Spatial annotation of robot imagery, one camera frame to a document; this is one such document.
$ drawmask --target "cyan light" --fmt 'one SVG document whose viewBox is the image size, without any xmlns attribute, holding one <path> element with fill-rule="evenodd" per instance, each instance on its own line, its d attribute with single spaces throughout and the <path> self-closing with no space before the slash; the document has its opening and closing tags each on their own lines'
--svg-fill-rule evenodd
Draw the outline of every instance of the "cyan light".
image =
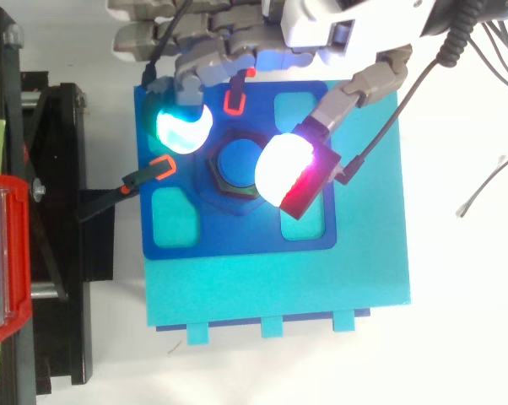
<svg viewBox="0 0 508 405">
<path fill-rule="evenodd" d="M 202 115 L 197 121 L 189 122 L 161 111 L 156 117 L 157 138 L 178 154 L 191 154 L 198 150 L 207 140 L 213 115 L 204 105 Z"/>
<path fill-rule="evenodd" d="M 271 138 L 257 161 L 254 175 L 260 196 L 279 207 L 313 159 L 314 148 L 299 135 L 283 133 Z"/>
</svg>

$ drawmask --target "robotic hand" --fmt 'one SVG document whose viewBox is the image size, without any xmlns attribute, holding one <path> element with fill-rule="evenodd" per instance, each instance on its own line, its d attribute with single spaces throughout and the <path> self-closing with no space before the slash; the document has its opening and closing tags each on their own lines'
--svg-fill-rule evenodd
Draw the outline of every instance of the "robotic hand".
<svg viewBox="0 0 508 405">
<path fill-rule="evenodd" d="M 203 118 L 205 87 L 231 79 L 233 89 L 244 83 L 250 68 L 302 68 L 318 55 L 330 67 L 351 66 L 358 72 L 329 91 L 292 134 L 273 137 L 260 157 L 258 191 L 297 219 L 328 181 L 348 184 L 396 121 L 402 109 L 344 168 L 325 145 L 353 108 L 376 103 L 401 87 L 412 54 L 407 44 L 449 29 L 419 86 L 436 64 L 457 64 L 477 22 L 508 19 L 508 1 L 500 0 L 108 0 L 108 10 L 118 19 L 137 21 L 117 32 L 113 51 L 123 60 L 150 61 L 142 86 L 168 94 L 167 102 L 187 111 L 188 121 Z M 155 22 L 168 18 L 173 19 Z M 155 80 L 154 64 L 161 55 L 180 55 L 174 78 Z M 240 97 L 232 101 L 240 108 Z M 303 151 L 303 164 L 283 150 Z M 272 156 L 295 170 L 280 179 L 272 172 L 272 186 L 265 187 L 258 179 Z"/>
</svg>

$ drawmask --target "blue plastic board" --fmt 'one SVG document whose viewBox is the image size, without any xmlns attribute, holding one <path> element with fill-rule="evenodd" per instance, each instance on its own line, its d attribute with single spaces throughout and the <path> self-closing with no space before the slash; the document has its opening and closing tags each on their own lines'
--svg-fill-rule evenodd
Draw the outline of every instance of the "blue plastic board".
<svg viewBox="0 0 508 405">
<path fill-rule="evenodd" d="M 264 84 L 248 84 L 247 95 L 261 85 Z M 301 83 L 286 85 L 288 92 L 304 93 Z M 285 94 L 279 99 L 289 108 L 277 108 L 273 122 L 278 123 L 280 131 L 289 130 L 304 118 L 306 98 Z M 396 106 L 396 95 L 391 95 L 352 113 L 332 137 L 332 148 L 343 156 L 343 162 L 369 143 Z M 259 116 L 257 120 L 269 119 Z M 147 158 L 140 156 L 140 165 Z M 178 327 L 208 322 L 212 326 L 213 322 L 323 312 L 332 313 L 336 328 L 346 329 L 352 325 L 353 309 L 409 303 L 397 125 L 348 186 L 335 185 L 334 198 L 337 241 L 329 249 L 173 260 L 152 260 L 145 250 L 149 325 Z M 314 208 L 323 212 L 319 203 Z M 159 213 L 166 213 L 164 208 L 158 209 Z M 149 217 L 154 221 L 152 226 L 163 234 L 176 233 L 167 217 L 156 213 Z M 288 226 L 284 219 L 276 219 L 276 223 L 283 228 Z M 320 232 L 318 225 L 311 225 L 308 228 Z M 302 232 L 310 237 L 316 233 L 300 229 L 290 234 L 297 236 Z M 176 237 L 184 243 L 195 240 L 195 230 L 183 233 L 184 230 Z M 161 237 L 174 240 L 172 236 Z"/>
<path fill-rule="evenodd" d="M 261 197 L 252 201 L 224 195 L 215 186 L 207 162 L 231 131 L 254 132 L 264 142 L 284 130 L 290 131 L 293 128 L 288 128 L 289 124 L 301 122 L 327 92 L 326 84 L 247 84 L 246 108 L 241 117 L 224 112 L 227 89 L 228 84 L 221 84 L 206 90 L 205 103 L 213 113 L 213 128 L 205 144 L 190 155 L 171 153 L 143 130 L 140 120 L 145 92 L 141 88 L 135 90 L 140 167 L 162 154 L 173 154 L 178 168 L 176 175 L 164 181 L 150 181 L 141 188 L 144 255 L 161 260 L 333 247 L 337 228 L 332 185 L 325 187 L 298 223 Z M 217 160 L 216 166 L 223 177 L 239 187 L 252 183 L 261 153 L 259 147 L 254 144 L 253 148 L 249 143 L 254 144 L 250 140 L 232 142 L 217 154 L 222 159 Z"/>
</svg>

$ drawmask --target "teal box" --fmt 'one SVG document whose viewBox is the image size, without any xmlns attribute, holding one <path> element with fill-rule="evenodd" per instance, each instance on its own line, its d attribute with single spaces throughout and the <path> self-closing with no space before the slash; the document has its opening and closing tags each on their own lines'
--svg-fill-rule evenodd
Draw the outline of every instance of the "teal box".
<svg viewBox="0 0 508 405">
<path fill-rule="evenodd" d="M 327 82 L 332 87 L 336 82 Z M 286 94 L 274 119 L 281 131 L 301 122 L 312 104 L 303 94 Z M 343 164 L 359 154 L 397 107 L 392 94 L 355 110 L 332 136 Z M 403 178 L 395 124 L 348 186 L 335 184 L 337 243 L 326 250 L 244 256 L 145 260 L 148 324 L 153 327 L 205 325 L 211 321 L 333 311 L 336 331 L 353 330 L 351 310 L 410 302 Z M 313 210 L 320 210 L 315 204 Z M 181 227 L 154 227 L 167 238 L 188 239 Z M 319 235 L 282 220 L 283 232 Z"/>
</svg>

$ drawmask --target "red clamp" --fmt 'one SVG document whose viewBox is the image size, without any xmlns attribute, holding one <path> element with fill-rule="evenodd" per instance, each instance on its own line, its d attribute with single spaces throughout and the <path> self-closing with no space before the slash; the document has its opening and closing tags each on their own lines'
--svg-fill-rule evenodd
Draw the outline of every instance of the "red clamp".
<svg viewBox="0 0 508 405">
<path fill-rule="evenodd" d="M 0 342 L 31 315 L 29 186 L 0 175 Z"/>
<path fill-rule="evenodd" d="M 230 90 L 226 91 L 224 97 L 224 112 L 231 116 L 242 116 L 245 111 L 246 94 L 243 91 L 245 87 L 245 78 L 255 78 L 256 69 L 251 67 L 246 70 L 240 70 L 230 79 Z"/>
</svg>

